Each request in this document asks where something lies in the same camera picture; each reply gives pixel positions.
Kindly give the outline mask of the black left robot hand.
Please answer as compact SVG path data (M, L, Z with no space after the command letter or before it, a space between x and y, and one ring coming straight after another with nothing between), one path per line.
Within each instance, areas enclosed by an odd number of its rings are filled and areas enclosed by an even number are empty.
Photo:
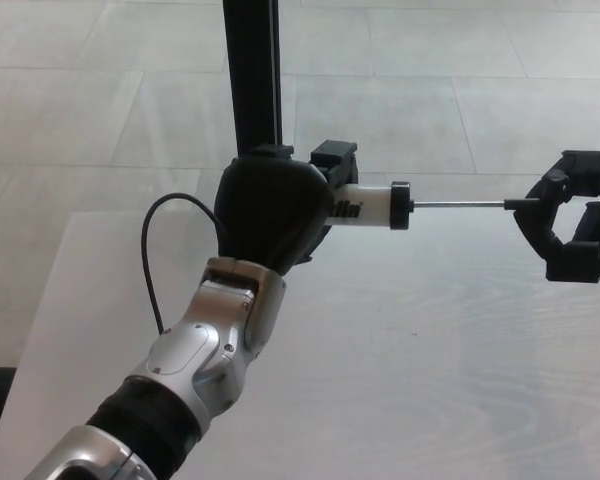
M326 140L310 160L290 145L263 144L223 171L213 212L220 222L218 254L259 264L279 275L311 260L329 233L327 220L351 219L361 207L338 200L358 183L353 142Z

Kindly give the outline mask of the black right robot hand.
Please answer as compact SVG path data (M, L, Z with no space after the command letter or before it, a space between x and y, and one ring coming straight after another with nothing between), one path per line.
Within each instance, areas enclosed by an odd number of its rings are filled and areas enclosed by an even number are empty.
M576 197L590 201L572 239L553 231L559 208ZM525 198L507 200L505 208L526 241L546 262L546 279L554 282L600 281L600 151L567 150Z

